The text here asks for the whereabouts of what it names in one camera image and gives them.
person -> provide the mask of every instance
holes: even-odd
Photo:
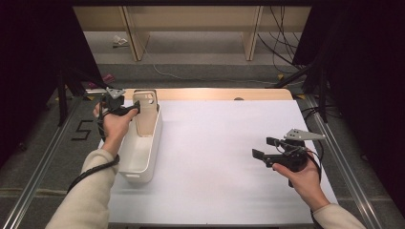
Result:
[[[98,115],[97,104],[93,113]],[[104,117],[105,142],[86,157],[82,172],[111,162],[117,156],[120,144],[129,129],[129,123],[138,113],[131,110],[124,116],[107,114]],[[352,214],[337,204],[330,203],[323,193],[316,166],[309,162],[298,173],[292,173],[280,164],[273,169],[291,180],[295,190],[313,211],[319,224],[326,228],[365,228]],[[84,178],[65,197],[53,214],[47,229],[108,228],[108,202],[118,167],[103,169]]]
[[[321,189],[318,169],[311,160],[308,160],[306,168],[297,173],[277,163],[273,164],[273,170],[291,181],[295,191],[309,206],[313,217],[323,228],[366,228],[347,210],[328,201]]]

gray floor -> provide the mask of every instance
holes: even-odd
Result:
[[[245,61],[242,40],[236,32],[152,32],[147,54],[140,62],[132,59],[128,48],[112,48],[113,36],[125,38],[124,32],[86,32],[86,35],[101,73],[112,73],[116,77],[112,85],[119,88],[263,88],[277,82],[277,75],[280,73],[273,65],[272,54],[260,41],[256,46],[254,60]],[[262,34],[262,37],[271,47],[274,45],[268,33]],[[295,45],[297,43],[291,34],[288,35],[288,40]],[[285,46],[279,45],[277,51],[288,57]],[[282,71],[295,71],[279,58],[275,58],[274,63]],[[299,86],[298,82],[288,88],[296,91]],[[307,108],[305,100],[296,101],[301,110]],[[67,187],[79,173],[84,157],[96,148],[99,136],[94,122],[82,124],[82,129],[91,130],[86,140],[73,141],[75,137],[85,136],[78,133],[76,128],[81,120],[93,120],[91,110],[95,103],[92,100],[80,102],[19,228],[44,228],[64,198]],[[50,98],[48,105],[50,110],[44,111],[32,128],[30,137],[26,139],[28,150],[15,152],[0,170],[2,223],[29,182],[56,130],[58,107],[55,95]],[[344,118],[336,117],[339,113],[335,109],[329,110],[329,114],[330,128],[371,201],[382,228],[405,228],[404,218],[378,181],[373,169],[367,161],[360,158],[361,151]],[[319,132],[313,118],[309,119],[308,126],[314,132]],[[323,163],[339,203],[363,221],[327,147]],[[125,227],[112,225],[111,228]]]

